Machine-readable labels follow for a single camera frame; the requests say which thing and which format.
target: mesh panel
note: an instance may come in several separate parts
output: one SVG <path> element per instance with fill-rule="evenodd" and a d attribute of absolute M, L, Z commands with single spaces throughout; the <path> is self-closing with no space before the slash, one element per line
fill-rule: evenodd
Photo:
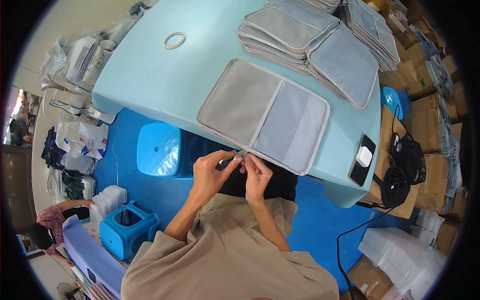
<path fill-rule="evenodd" d="M 247 20 L 271 33 L 276 39 L 283 41 L 293 49 L 304 49 L 313 38 L 320 34 L 318 29 L 310 27 L 274 7 L 256 12 L 248 16 Z"/>
<path fill-rule="evenodd" d="M 233 61 L 205 101 L 199 122 L 248 145 L 280 80 L 245 62 Z"/>

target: green fabric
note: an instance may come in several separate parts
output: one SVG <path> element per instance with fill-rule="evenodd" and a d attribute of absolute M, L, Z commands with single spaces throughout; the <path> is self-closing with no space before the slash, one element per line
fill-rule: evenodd
<path fill-rule="evenodd" d="M 84 198 L 83 174 L 79 171 L 63 170 L 61 181 L 66 185 L 65 192 L 72 200 Z"/>

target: pink fabric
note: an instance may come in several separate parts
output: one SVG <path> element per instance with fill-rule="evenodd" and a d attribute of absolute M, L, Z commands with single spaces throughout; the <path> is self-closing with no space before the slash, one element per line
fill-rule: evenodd
<path fill-rule="evenodd" d="M 65 218 L 61 214 L 61 208 L 58 205 L 52 205 L 49 208 L 42 210 L 36 217 L 36 222 L 45 226 L 46 228 L 52 229 L 53 236 L 55 237 L 55 241 L 57 243 L 55 245 L 51 245 L 48 249 L 43 250 L 43 252 L 48 255 L 54 255 L 55 249 L 64 242 L 61 226 L 63 222 L 65 222 Z"/>

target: blue floor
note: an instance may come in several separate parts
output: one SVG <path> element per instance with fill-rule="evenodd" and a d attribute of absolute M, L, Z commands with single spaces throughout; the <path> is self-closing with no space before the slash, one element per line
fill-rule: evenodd
<path fill-rule="evenodd" d="M 118 156 L 119 186 L 127 189 L 129 200 L 138 206 L 155 212 L 160 217 L 163 230 L 187 199 L 192 180 L 161 179 L 140 173 L 136 165 L 137 136 L 140 128 L 153 120 L 124 108 L 111 124 L 105 157 L 98 162 L 93 177 L 98 191 L 117 184 L 116 159 Z M 293 230 L 287 240 L 293 251 L 308 251 L 316 262 L 328 270 L 337 280 L 340 293 L 348 287 L 337 266 L 336 237 L 381 213 L 357 205 L 345 209 L 323 198 L 324 186 L 307 177 L 299 177 L 296 203 L 299 209 L 293 218 Z M 391 215 L 373 221 L 369 227 L 399 227 L 409 231 L 418 216 L 416 209 L 410 220 Z M 357 250 L 366 226 L 340 239 L 342 267 L 347 272 L 360 258 Z"/>

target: black pants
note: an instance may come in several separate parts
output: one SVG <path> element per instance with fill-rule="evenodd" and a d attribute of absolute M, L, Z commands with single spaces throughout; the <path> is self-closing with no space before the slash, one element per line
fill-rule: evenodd
<path fill-rule="evenodd" d="M 90 210 L 87 207 L 74 207 L 67 209 L 66 211 L 61 213 L 65 219 L 68 219 L 69 217 L 73 215 L 77 215 L 79 220 L 86 219 L 90 216 Z"/>
<path fill-rule="evenodd" d="M 295 187 L 297 186 L 298 176 L 264 160 L 264 163 L 272 172 L 272 178 L 267 184 L 264 192 L 265 199 L 282 197 L 283 199 L 295 201 Z M 247 172 L 240 173 L 239 165 L 230 174 L 230 177 L 218 191 L 221 194 L 227 194 L 237 197 L 245 197 L 245 183 L 247 182 Z"/>

